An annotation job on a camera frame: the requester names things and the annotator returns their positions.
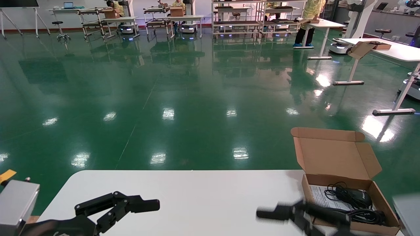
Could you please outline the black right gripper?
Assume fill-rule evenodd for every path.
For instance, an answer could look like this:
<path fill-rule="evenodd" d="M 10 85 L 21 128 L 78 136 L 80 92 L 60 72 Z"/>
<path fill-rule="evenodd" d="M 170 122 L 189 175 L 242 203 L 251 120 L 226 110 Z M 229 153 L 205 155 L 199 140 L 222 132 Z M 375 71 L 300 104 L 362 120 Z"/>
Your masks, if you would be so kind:
<path fill-rule="evenodd" d="M 331 236 L 358 236 L 350 231 L 351 220 L 348 215 L 305 200 L 300 200 L 293 205 L 278 204 L 272 211 L 257 209 L 257 218 L 282 222 L 292 221 L 306 236 L 324 236 L 325 234 L 308 216 L 336 227 L 337 230 Z"/>

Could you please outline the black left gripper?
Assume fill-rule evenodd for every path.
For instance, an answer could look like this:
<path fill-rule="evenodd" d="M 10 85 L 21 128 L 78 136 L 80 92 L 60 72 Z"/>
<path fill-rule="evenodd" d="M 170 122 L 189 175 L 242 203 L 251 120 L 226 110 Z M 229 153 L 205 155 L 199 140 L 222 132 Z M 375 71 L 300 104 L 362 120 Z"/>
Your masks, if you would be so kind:
<path fill-rule="evenodd" d="M 143 200 L 140 195 L 113 192 L 75 206 L 75 217 L 26 224 L 20 236 L 97 236 L 107 232 L 128 213 L 158 211 L 159 200 Z M 107 210 L 96 224 L 88 217 Z"/>

